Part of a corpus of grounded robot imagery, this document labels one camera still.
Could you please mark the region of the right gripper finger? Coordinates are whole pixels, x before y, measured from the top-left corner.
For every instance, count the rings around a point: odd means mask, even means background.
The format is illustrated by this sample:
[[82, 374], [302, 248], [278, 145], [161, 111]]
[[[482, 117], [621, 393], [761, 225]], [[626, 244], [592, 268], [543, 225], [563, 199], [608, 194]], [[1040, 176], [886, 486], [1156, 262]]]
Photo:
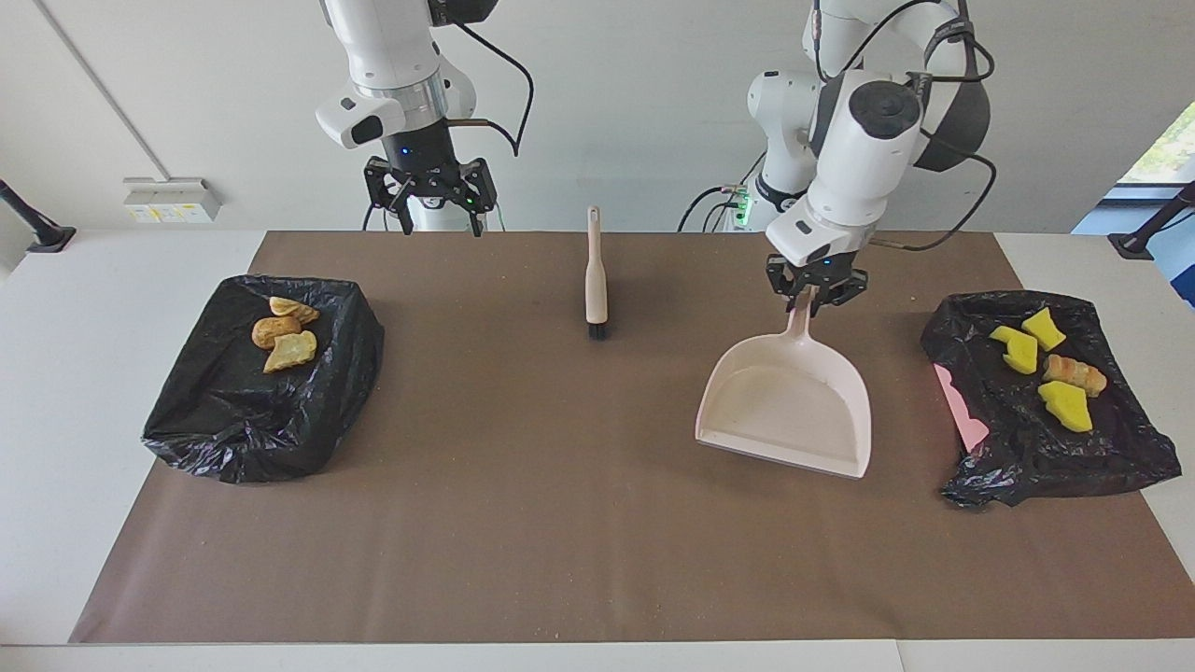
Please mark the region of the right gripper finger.
[[413, 196], [413, 178], [406, 172], [396, 172], [381, 157], [370, 157], [366, 161], [363, 177], [370, 194], [370, 210], [384, 210], [385, 216], [396, 216], [402, 233], [413, 234], [415, 222], [407, 204]]
[[486, 231], [485, 218], [496, 209], [497, 193], [488, 161], [479, 157], [459, 165], [459, 175], [449, 179], [445, 198], [467, 213], [473, 237]]

